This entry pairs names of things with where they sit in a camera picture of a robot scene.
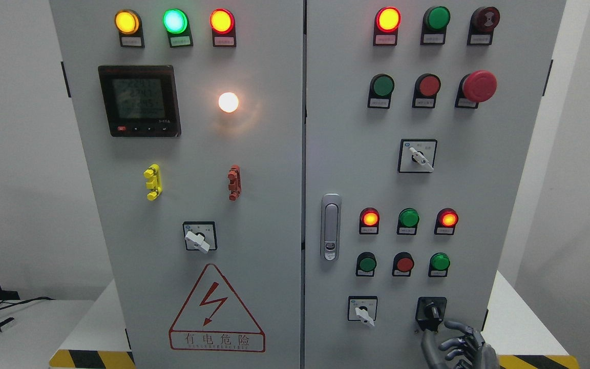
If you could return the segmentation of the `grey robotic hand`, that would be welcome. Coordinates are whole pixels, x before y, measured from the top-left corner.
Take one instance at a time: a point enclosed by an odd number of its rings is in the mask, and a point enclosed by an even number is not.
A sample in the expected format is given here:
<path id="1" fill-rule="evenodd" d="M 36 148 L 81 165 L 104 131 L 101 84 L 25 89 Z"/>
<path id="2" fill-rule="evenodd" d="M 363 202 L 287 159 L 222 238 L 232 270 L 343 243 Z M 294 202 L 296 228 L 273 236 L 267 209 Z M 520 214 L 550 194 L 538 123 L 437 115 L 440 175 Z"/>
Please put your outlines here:
<path id="1" fill-rule="evenodd" d="M 455 368 L 500 368 L 498 355 L 493 347 L 486 343 L 482 334 L 471 326 L 457 321 L 444 321 L 445 327 L 460 331 L 463 336 L 436 344 L 435 332 L 424 330 L 422 352 L 428 368 L 447 368 L 447 361 L 462 356 Z"/>

